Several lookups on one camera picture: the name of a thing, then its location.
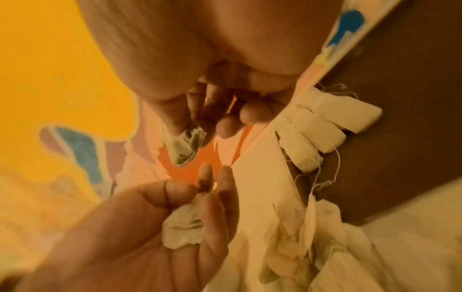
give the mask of finger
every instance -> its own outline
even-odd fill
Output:
[[[246,65],[222,61],[209,68],[199,80],[231,89],[275,92],[292,86],[299,77],[265,73]]]
[[[188,107],[191,113],[191,119],[199,120],[202,113],[202,108],[205,102],[205,92],[207,84],[196,82],[194,86],[188,90],[186,97],[188,100]]]
[[[236,234],[239,223],[239,196],[232,169],[223,166],[217,176],[217,194],[225,209],[226,224],[229,230],[230,239]]]
[[[244,106],[245,101],[237,99],[231,106],[230,112],[227,113],[216,126],[217,135],[227,139],[236,135],[245,124],[241,121],[239,113]]]
[[[194,185],[171,179],[141,185],[136,190],[150,204],[163,208],[176,208],[190,203],[197,194]]]
[[[199,175],[197,178],[196,186],[197,191],[211,192],[213,189],[213,168],[211,164],[203,164],[199,169]]]
[[[234,98],[234,91],[224,87],[207,86],[207,100],[199,124],[207,133],[203,145],[209,143],[215,135],[217,123],[228,112]]]
[[[148,100],[151,108],[164,122],[172,135],[179,135],[191,124],[191,112],[186,94],[181,94],[169,100]]]
[[[204,225],[204,241],[199,247],[198,267],[203,286],[220,269],[228,255],[230,242],[223,206],[216,193],[210,193],[203,199],[200,219]]]
[[[248,101],[241,110],[240,118],[245,124],[267,123],[273,120],[290,102],[295,86],[269,93],[261,99]]]

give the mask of blue spot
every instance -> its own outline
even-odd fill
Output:
[[[77,133],[62,127],[56,127],[56,132],[69,145],[80,167],[85,169],[92,184],[103,181],[101,175],[96,146],[90,136]]]
[[[364,17],[359,10],[345,11],[340,15],[337,33],[327,45],[337,45],[347,31],[355,33],[364,24]]]

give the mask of skin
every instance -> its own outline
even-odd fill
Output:
[[[220,169],[217,190],[201,202],[202,244],[171,250],[162,224],[173,208],[210,192],[213,172],[203,165],[197,185],[164,180],[104,202],[70,230],[18,292],[199,292],[228,254],[239,220],[232,170]]]
[[[272,120],[320,53],[342,0],[77,0],[120,79],[178,135]]]

